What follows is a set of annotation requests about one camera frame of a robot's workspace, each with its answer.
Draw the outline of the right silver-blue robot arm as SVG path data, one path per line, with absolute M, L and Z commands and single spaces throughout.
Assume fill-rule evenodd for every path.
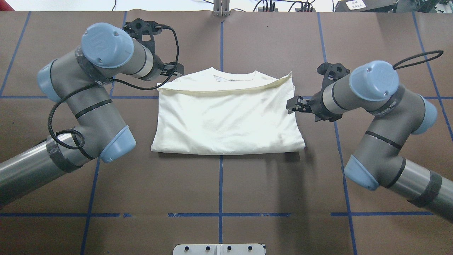
M 384 187 L 416 207 L 452 222 L 452 181 L 399 155 L 410 135 L 435 124 L 437 109 L 401 84 L 393 65 L 375 60 L 353 71 L 341 63 L 322 63 L 322 87 L 309 100 L 295 96 L 288 113 L 315 115 L 315 121 L 339 120 L 362 108 L 374 118 L 344 168 L 347 178 L 367 190 Z

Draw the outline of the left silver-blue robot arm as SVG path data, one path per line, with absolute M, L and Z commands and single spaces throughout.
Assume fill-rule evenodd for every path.
M 83 167 L 92 160 L 121 158 L 136 146 L 105 86 L 122 83 L 119 74 L 151 81 L 183 75 L 175 30 L 155 21 L 135 19 L 122 28 L 108 23 L 89 26 L 74 50 L 52 60 L 37 83 L 54 102 L 47 116 L 48 136 L 1 163 L 1 207 Z

